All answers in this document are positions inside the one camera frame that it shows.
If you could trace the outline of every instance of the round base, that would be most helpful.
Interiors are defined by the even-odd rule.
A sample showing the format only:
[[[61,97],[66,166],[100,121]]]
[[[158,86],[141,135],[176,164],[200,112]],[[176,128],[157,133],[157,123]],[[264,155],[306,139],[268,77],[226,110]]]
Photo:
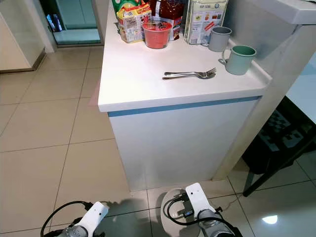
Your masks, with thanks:
[[[175,196],[179,194],[183,194],[183,193],[185,193],[185,190],[183,189],[172,189],[169,192],[167,192],[166,195],[164,196],[161,203],[161,209],[160,209],[161,223],[162,223],[163,229],[171,237],[203,237],[203,233],[200,232],[200,227],[198,224],[194,224],[190,226],[181,226],[172,222],[166,216],[167,208],[170,203],[169,200],[172,200],[175,198]],[[190,201],[187,201],[187,202],[179,201],[179,202],[174,203],[172,207],[170,208],[170,215],[180,222],[193,221],[194,220],[193,215],[188,218],[184,218],[184,217],[179,218],[178,212],[183,209],[187,211],[192,209]]]

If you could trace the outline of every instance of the doorway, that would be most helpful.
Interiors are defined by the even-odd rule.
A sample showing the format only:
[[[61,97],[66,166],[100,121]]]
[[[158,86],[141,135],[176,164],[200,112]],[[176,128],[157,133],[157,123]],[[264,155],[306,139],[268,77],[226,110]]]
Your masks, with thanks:
[[[95,0],[39,0],[58,47],[101,45]]]

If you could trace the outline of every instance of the mug handle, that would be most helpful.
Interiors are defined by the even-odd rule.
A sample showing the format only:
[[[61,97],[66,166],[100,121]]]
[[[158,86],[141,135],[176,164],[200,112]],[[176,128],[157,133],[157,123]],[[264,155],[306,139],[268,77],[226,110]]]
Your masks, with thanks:
[[[223,50],[223,52],[222,52],[222,60],[223,60],[224,65],[226,65],[226,64],[227,64],[227,61],[228,61],[227,59],[225,59],[225,56],[224,56],[225,50],[230,50],[230,49],[225,48],[225,49]]]

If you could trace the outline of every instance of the blue trim strip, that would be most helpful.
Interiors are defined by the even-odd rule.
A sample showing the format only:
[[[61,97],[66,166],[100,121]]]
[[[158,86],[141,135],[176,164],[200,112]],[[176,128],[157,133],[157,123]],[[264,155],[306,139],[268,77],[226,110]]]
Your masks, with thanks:
[[[211,105],[222,105],[222,104],[257,100],[259,99],[259,97],[260,96],[252,96],[252,97],[238,98],[238,99],[216,100],[216,101],[196,102],[196,103],[180,104],[180,105],[149,107],[149,108],[141,108],[141,109],[133,109],[133,110],[111,111],[111,112],[108,112],[108,115],[109,117],[117,117],[117,116],[124,116],[124,115],[136,115],[136,114],[153,113],[153,112],[159,112],[159,111],[180,110],[180,109],[211,106]]]

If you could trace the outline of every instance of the food package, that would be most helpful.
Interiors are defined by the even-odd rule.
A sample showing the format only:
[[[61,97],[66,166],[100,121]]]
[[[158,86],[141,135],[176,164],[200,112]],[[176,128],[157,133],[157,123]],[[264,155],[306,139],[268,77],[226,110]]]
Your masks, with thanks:
[[[181,0],[149,0],[155,21],[164,21],[172,25],[170,40],[179,38],[184,4]]]
[[[121,10],[122,7],[131,8],[143,4],[141,0],[112,0],[115,13]]]
[[[208,43],[214,26],[221,26],[228,0],[189,0],[184,40]]]
[[[148,3],[131,8],[123,7],[117,12],[119,33],[126,43],[142,41],[144,30],[142,24],[152,20],[152,11]]]

